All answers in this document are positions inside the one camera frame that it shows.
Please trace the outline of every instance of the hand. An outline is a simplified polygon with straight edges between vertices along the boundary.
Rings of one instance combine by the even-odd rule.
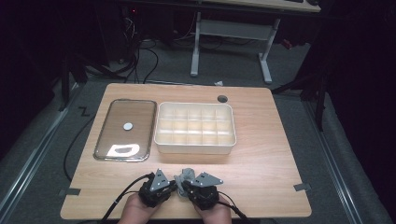
[[[146,224],[160,206],[158,204],[153,208],[148,207],[142,203],[139,195],[134,193],[126,201],[119,224]]]
[[[219,201],[227,203],[221,195],[219,195]],[[216,203],[216,205],[209,210],[201,210],[197,205],[194,205],[195,211],[201,216],[205,224],[231,224],[231,209],[222,204]]]

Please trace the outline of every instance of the black cable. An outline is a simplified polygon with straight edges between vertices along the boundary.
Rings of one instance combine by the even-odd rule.
[[[145,76],[145,79],[143,80],[143,84],[146,84],[146,80],[148,79],[149,75],[151,75],[151,73],[157,68],[157,65],[158,65],[158,55],[157,55],[154,51],[152,51],[151,49],[146,49],[146,50],[148,50],[148,51],[150,51],[151,53],[153,53],[153,54],[155,55],[157,61],[155,62],[155,65],[154,65],[154,67],[151,69],[151,71]]]
[[[201,44],[199,45],[200,46],[200,48],[201,49],[212,49],[212,50],[214,50],[214,49],[218,49],[219,47],[221,47],[222,46],[222,44],[223,44],[223,38],[221,37],[221,36],[214,36],[214,37],[212,37],[212,38],[210,38],[210,37],[206,37],[206,38],[202,38],[203,39],[203,41],[202,42],[204,42],[205,40],[207,41],[207,42],[216,42],[216,41],[219,41],[219,43],[218,43],[218,45],[217,46],[215,46],[214,48],[206,48],[206,47],[204,47],[204,46],[202,46]]]
[[[93,70],[89,69],[88,67],[84,67],[84,69],[85,69],[86,73],[89,73],[91,75],[94,75],[94,76],[97,76],[97,77],[103,76],[103,73],[93,71]]]
[[[78,139],[79,135],[82,133],[82,131],[84,131],[84,129],[88,126],[89,123],[91,123],[91,121],[93,121],[93,119],[95,118],[95,114],[92,115],[92,117],[84,124],[84,126],[78,131],[78,133],[76,134],[76,136],[73,138],[73,141],[70,143],[69,147],[67,148],[66,154],[64,155],[64,175],[66,176],[66,178],[71,182],[72,181],[72,177],[70,177],[69,173],[67,173],[66,170],[66,162],[67,162],[67,156],[69,155],[70,149],[72,148],[72,146],[74,145],[74,143],[76,142],[76,140]]]
[[[84,62],[85,64],[93,67],[97,71],[101,72],[103,75],[106,75],[108,77],[115,78],[115,79],[124,79],[124,77],[119,76],[119,72],[120,71],[124,72],[124,70],[128,71],[128,69],[129,69],[129,66],[127,66],[128,68],[124,67],[124,68],[121,68],[119,71],[113,72],[113,71],[110,71],[107,68],[103,67],[101,64],[98,64],[98,63],[96,63],[96,62],[84,57],[81,54],[75,53],[75,56],[76,56],[77,59],[79,59],[82,62]]]
[[[91,223],[91,222],[94,222],[94,223],[98,224],[98,221],[95,221],[95,220],[80,221],[80,222],[78,222],[77,224],[85,224],[85,223]]]
[[[245,214],[243,214],[243,213],[241,212],[241,210],[239,210],[235,205],[229,205],[229,204],[227,204],[227,203],[222,203],[222,202],[217,202],[217,203],[219,203],[219,204],[221,204],[221,205],[224,205],[224,206],[226,206],[226,207],[229,207],[229,208],[233,209],[233,211],[234,211],[239,217],[241,217],[242,220],[246,221],[246,223],[254,224],[254,223],[253,223]]]
[[[125,193],[124,193],[124,195],[126,195],[126,194],[129,194],[129,193],[138,193],[139,191],[137,191],[137,190],[130,190],[130,191],[126,191]]]
[[[190,40],[190,42],[189,42],[188,44],[181,44],[181,43],[178,43],[177,41],[186,41],[186,40],[191,39],[192,37],[195,37],[195,35],[191,35],[191,36],[189,36],[189,37],[186,37],[186,38],[180,39],[180,40],[174,40],[173,43],[175,43],[175,44],[177,44],[177,45],[179,45],[179,46],[182,46],[182,47],[188,47],[188,46],[191,46],[191,45],[194,44],[194,42],[195,42],[194,39],[193,39],[193,40]]]
[[[249,40],[247,40],[247,41],[244,42],[244,43],[238,43],[238,42],[234,42],[234,41],[227,40],[226,38],[224,38],[223,41],[226,42],[226,43],[228,43],[228,44],[234,44],[234,45],[244,46],[244,45],[248,45],[248,44],[254,43],[254,42],[256,42],[257,40],[255,40],[255,39],[249,39]]]
[[[222,195],[224,195],[224,196],[226,196],[232,203],[233,203],[233,206],[237,209],[237,211],[239,211],[239,212],[241,212],[237,207],[236,207],[236,205],[235,205],[235,203],[233,202],[233,199],[230,197],[230,196],[228,196],[227,194],[225,194],[225,193],[223,193],[223,192],[221,192],[221,191],[218,191],[218,193],[220,193],[220,194],[222,194]],[[273,218],[268,218],[269,220],[271,220],[271,221],[273,221],[275,224],[278,224],[278,222],[276,221],[276,220],[274,220]]]
[[[128,189],[133,186],[135,183],[137,183],[138,181],[144,179],[144,178],[150,178],[154,175],[154,173],[151,173],[149,175],[142,175],[139,178],[137,178],[136,180],[134,180],[134,182],[132,182],[128,187],[126,187],[126,189],[119,195],[119,197],[117,197],[117,199],[114,201],[113,204],[111,204],[111,206],[108,208],[107,212],[105,213],[105,215],[103,216],[102,220],[100,221],[101,224],[106,223],[107,218],[110,216],[111,212],[114,210],[114,208],[117,206],[117,204],[121,201],[122,197],[127,193]]]
[[[140,48],[137,49],[137,62],[139,62],[139,60],[140,60]],[[137,84],[140,83],[139,76],[137,75],[137,64],[136,64],[136,68],[134,69],[134,83],[136,83],[136,81]]]
[[[133,59],[134,59],[134,67],[131,69],[131,71],[128,73],[128,75],[125,77],[124,83],[128,82],[129,76],[136,70],[137,63],[138,63],[138,58],[136,58],[136,56],[134,55]]]
[[[194,12],[194,16],[192,17],[190,29],[187,31],[187,33],[184,34],[184,35],[183,35],[182,37],[180,37],[180,38],[173,39],[173,41],[174,41],[176,44],[178,44],[178,43],[177,43],[178,40],[184,40],[184,39],[188,39],[188,38],[191,38],[191,37],[195,36],[195,35],[190,35],[190,36],[188,36],[188,35],[191,33],[192,27],[194,27],[195,19],[196,19],[196,18],[197,18],[197,12]]]

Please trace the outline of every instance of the black tape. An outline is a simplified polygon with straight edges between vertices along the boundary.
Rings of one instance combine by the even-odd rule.
[[[309,191],[311,190],[311,185],[310,184],[298,184],[298,185],[294,185],[294,189],[296,191],[300,191],[300,190],[305,190],[305,191]]]
[[[81,192],[81,189],[61,189],[59,191],[59,196],[65,196],[65,195],[79,195]]]

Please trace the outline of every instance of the floor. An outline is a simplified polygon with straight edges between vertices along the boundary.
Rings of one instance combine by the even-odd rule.
[[[239,46],[232,43],[217,47],[216,43],[204,42],[200,75],[194,78],[189,76],[188,43],[168,47],[148,40],[140,50],[139,78],[131,76],[129,82],[142,82],[152,70],[148,83],[215,85],[221,81],[224,86],[274,89],[294,79],[309,50],[309,45],[293,49],[274,45],[268,58],[274,82],[267,85],[262,80],[257,54],[251,52],[260,49],[262,43],[250,43],[248,50],[235,52]],[[60,85],[55,87],[53,101],[31,122],[0,163],[3,199],[0,223],[81,221],[63,220],[59,215],[64,200],[61,192],[70,184],[64,173],[73,175],[90,130],[90,119],[111,82],[117,81],[90,76],[85,85],[72,83],[72,101],[62,112],[58,110],[62,105]],[[326,98],[324,132],[319,132],[312,121],[314,103],[302,102],[297,91],[274,98],[302,180],[311,186],[306,193],[313,213],[306,218],[274,217],[260,222],[391,223],[354,156],[331,99]]]

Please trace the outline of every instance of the wire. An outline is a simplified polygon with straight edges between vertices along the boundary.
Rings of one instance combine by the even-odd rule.
[[[139,59],[140,59],[140,48],[137,49],[137,61],[138,62],[139,62]],[[136,68],[134,69],[134,83],[136,83],[136,81],[137,81],[137,84],[140,83],[139,76],[137,74],[137,64],[136,64]]]
[[[240,216],[242,219],[244,219],[246,222],[248,222],[248,223],[253,223],[250,219],[248,219],[248,217],[247,217],[245,214],[243,214],[243,213],[236,207],[235,203],[233,202],[233,199],[232,199],[230,196],[228,196],[227,194],[225,194],[225,193],[223,193],[223,192],[221,192],[221,191],[218,191],[218,193],[220,193],[220,194],[226,196],[226,197],[231,201],[231,203],[232,203],[233,205],[229,205],[229,204],[227,204],[227,203],[218,202],[219,204],[222,204],[222,205],[224,205],[224,206],[227,206],[227,207],[233,209],[233,211],[234,211],[238,216]],[[268,219],[271,220],[271,221],[273,221],[275,224],[278,224],[278,222],[277,222],[276,220],[274,220],[273,218],[268,218]]]
[[[149,175],[142,175],[139,178],[137,178],[136,180],[134,180],[134,182],[132,182],[128,187],[126,187],[126,189],[119,195],[119,197],[117,197],[117,199],[114,201],[113,204],[111,204],[111,206],[108,208],[107,212],[105,213],[105,215],[103,216],[102,220],[100,221],[101,224],[106,223],[107,218],[110,216],[111,212],[114,210],[114,208],[117,206],[117,204],[121,201],[122,197],[127,193],[128,189],[133,186],[135,183],[137,183],[138,181],[144,179],[144,178],[150,178],[151,176],[153,176],[154,174],[151,173]]]
[[[185,35],[183,35],[181,38],[174,39],[174,41],[183,40],[183,39],[188,39],[188,38],[194,36],[194,35],[190,35],[190,36],[187,36],[187,35],[189,35],[189,34],[191,33],[192,27],[194,26],[194,22],[195,22],[196,16],[197,16],[197,13],[195,12],[195,13],[194,13],[194,17],[192,18],[192,22],[191,22],[189,31],[188,31]]]
[[[186,38],[183,39],[183,40],[187,40],[187,39],[192,38],[192,37],[195,37],[195,35],[188,36],[188,37],[186,37]],[[188,47],[188,46],[191,46],[191,45],[194,43],[194,40],[191,40],[191,41],[190,41],[189,43],[187,43],[187,44],[181,44],[181,43],[179,43],[179,42],[177,42],[177,41],[174,41],[174,43],[177,44],[177,45],[179,45],[179,46],[182,46],[182,47]]]
[[[112,77],[112,78],[124,79],[124,80],[125,80],[125,77],[121,77],[121,76],[118,76],[118,75],[123,73],[123,72],[128,71],[129,69],[131,69],[130,74],[132,74],[132,72],[136,68],[136,64],[137,64],[137,60],[135,59],[135,56],[134,56],[134,49],[137,49],[140,46],[140,41],[136,41],[137,42],[137,46],[134,46],[133,40],[134,40],[134,33],[135,33],[135,25],[134,25],[134,22],[131,19],[129,19],[129,18],[125,18],[125,19],[129,22],[129,25],[126,28],[126,30],[125,30],[125,32],[123,34],[124,34],[125,39],[126,39],[125,41],[126,41],[126,46],[127,46],[127,54],[130,51],[132,52],[132,56],[131,56],[130,62],[125,67],[122,67],[119,70],[111,71],[109,68],[104,67],[104,66],[102,66],[100,64],[97,64],[97,63],[95,63],[95,62],[93,62],[93,61],[91,61],[89,59],[84,58],[82,55],[78,55],[77,54],[76,56],[80,60],[82,60],[84,63],[87,63],[88,65],[92,66],[95,70],[98,71],[98,72],[92,71],[91,69],[85,67],[85,71],[87,73],[90,73],[90,74],[95,75],[95,76],[109,76],[109,77]],[[131,26],[133,27],[133,30],[132,30],[132,33],[131,33],[131,39],[129,39],[128,38],[128,33],[129,33],[128,31],[131,29]]]
[[[136,71],[136,67],[137,67],[137,63],[138,63],[139,59],[138,59],[138,57],[136,58],[135,55],[134,55],[133,58],[134,58],[134,67],[131,69],[131,71],[128,73],[128,75],[125,77],[124,83],[127,83],[127,82],[128,82],[129,76],[130,76],[134,71]]]
[[[249,39],[248,41],[246,41],[244,43],[238,43],[238,42],[234,42],[234,41],[231,41],[231,40],[227,40],[226,38],[223,39],[223,41],[228,43],[228,44],[234,44],[234,45],[240,45],[240,46],[248,45],[248,44],[252,44],[254,42],[257,42],[257,40],[255,40],[255,39]]]
[[[72,181],[72,177],[70,177],[69,173],[67,173],[67,169],[66,169],[66,164],[67,164],[67,156],[69,155],[70,149],[72,148],[72,146],[75,144],[76,140],[78,139],[79,135],[82,133],[82,131],[84,131],[84,129],[88,126],[88,124],[91,123],[91,121],[93,121],[93,119],[95,118],[96,114],[94,114],[85,124],[84,126],[78,131],[78,133],[75,135],[75,137],[73,138],[72,142],[70,143],[69,147],[67,148],[66,154],[64,155],[64,175],[66,176],[66,178],[71,182]]]
[[[151,71],[149,71],[149,73],[145,76],[145,79],[143,80],[143,84],[146,84],[146,81],[147,81],[149,75],[151,75],[151,73],[157,68],[158,61],[159,61],[159,60],[158,60],[158,55],[157,55],[157,53],[155,53],[155,52],[152,51],[151,49],[146,49],[146,50],[148,50],[148,51],[150,51],[151,53],[153,53],[153,54],[155,55],[155,58],[157,59],[157,61],[155,62],[155,65],[154,65],[154,67],[151,69]]]
[[[206,38],[202,38],[203,40],[206,40],[207,42],[216,42],[219,41],[218,45],[215,46],[214,48],[206,48],[202,46],[201,44],[199,45],[201,49],[218,49],[219,47],[222,46],[223,44],[223,38],[221,36],[213,36],[212,38],[207,36]]]
[[[85,224],[85,223],[91,223],[91,222],[94,222],[94,223],[98,223],[98,221],[95,221],[95,220],[85,220],[85,221],[80,221],[80,222],[78,222],[78,224]]]
[[[123,195],[129,194],[129,193],[138,193],[139,191],[137,190],[131,190],[131,191],[127,191],[125,192]]]

